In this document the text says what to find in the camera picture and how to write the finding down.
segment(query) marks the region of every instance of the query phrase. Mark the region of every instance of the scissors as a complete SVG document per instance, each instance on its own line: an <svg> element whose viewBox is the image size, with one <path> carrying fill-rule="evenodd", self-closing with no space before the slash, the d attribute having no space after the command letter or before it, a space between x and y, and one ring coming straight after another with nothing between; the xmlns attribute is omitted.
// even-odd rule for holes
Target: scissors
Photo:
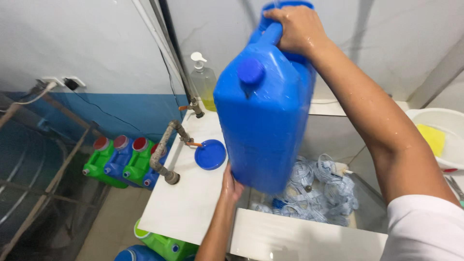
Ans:
<svg viewBox="0 0 464 261"><path fill-rule="evenodd" d="M450 178L451 179L445 177L446 181L451 185L454 191L459 195L459 203L461 203L461 207L464 208L464 193L461 190L461 188L458 186L454 178L453 177L450 177Z"/></svg>

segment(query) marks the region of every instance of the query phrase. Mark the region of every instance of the hand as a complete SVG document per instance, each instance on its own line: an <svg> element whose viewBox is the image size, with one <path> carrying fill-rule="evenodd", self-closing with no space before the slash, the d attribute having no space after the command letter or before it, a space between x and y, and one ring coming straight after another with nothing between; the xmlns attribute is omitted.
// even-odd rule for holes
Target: hand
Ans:
<svg viewBox="0 0 464 261"><path fill-rule="evenodd" d="M264 12L264 17L282 24L284 29L278 47L309 59L330 42L317 13L307 6L285 6Z"/></svg>
<svg viewBox="0 0 464 261"><path fill-rule="evenodd" d="M221 197L231 199L233 203L237 203L238 199L242 195L243 189L243 184L232 177L231 164L228 162L222 179Z"/></svg>

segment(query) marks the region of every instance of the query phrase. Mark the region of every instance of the wall outlet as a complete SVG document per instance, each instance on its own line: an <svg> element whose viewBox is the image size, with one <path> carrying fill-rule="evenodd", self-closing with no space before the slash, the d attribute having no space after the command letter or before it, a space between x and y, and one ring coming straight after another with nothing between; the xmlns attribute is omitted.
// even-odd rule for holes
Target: wall outlet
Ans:
<svg viewBox="0 0 464 261"><path fill-rule="evenodd" d="M81 81L79 78L77 78L76 76L62 77L62 79L63 79L63 82L67 82L68 80L72 80L75 83L77 83L77 85L79 85L79 87L85 87L85 83L83 81Z"/></svg>
<svg viewBox="0 0 464 261"><path fill-rule="evenodd" d="M54 77L54 76L44 76L44 77L42 77L42 81L44 81L46 83L57 83L58 86L64 87L64 83L61 80L59 80L57 77Z"/></svg>

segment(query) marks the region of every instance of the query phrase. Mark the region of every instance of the white conduit pipe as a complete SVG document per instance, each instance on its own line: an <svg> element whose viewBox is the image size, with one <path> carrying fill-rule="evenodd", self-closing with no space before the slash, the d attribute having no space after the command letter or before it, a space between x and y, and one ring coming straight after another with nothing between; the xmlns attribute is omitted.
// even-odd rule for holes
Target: white conduit pipe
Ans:
<svg viewBox="0 0 464 261"><path fill-rule="evenodd" d="M183 86L184 84L182 82L182 78L180 77L179 71L178 71L177 67L174 64L174 61L171 59L171 56L169 55L166 47L164 46L163 41L161 40L160 36L156 32L155 27L151 23L150 18L148 17L147 13L145 12L145 9L143 9L142 4L140 3L139 0L132 0L132 3L134 3L134 6L137 9L137 11L139 12L140 16L142 17L143 22L145 22L145 25L148 27L148 30L150 31L151 35L155 39L156 44L158 45L158 47L161 50L162 55L164 56L164 59L166 59L166 61L169 64L169 67L171 67L171 69L174 71L174 75L176 76L177 80Z"/></svg>

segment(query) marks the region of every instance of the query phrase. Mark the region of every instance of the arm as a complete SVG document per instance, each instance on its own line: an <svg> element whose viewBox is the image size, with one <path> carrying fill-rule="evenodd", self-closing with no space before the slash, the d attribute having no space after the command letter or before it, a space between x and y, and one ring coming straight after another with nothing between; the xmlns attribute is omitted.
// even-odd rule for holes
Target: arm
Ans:
<svg viewBox="0 0 464 261"><path fill-rule="evenodd" d="M420 194L459 206L414 123L326 36L314 10L284 7L264 15L283 25L279 48L306 56L335 94L372 155L387 204Z"/></svg>
<svg viewBox="0 0 464 261"><path fill-rule="evenodd" d="M230 163L224 171L222 190L219 196L213 219L201 242L196 261L224 261L226 247L232 226L235 204L242 195L243 185L237 182L231 174Z"/></svg>

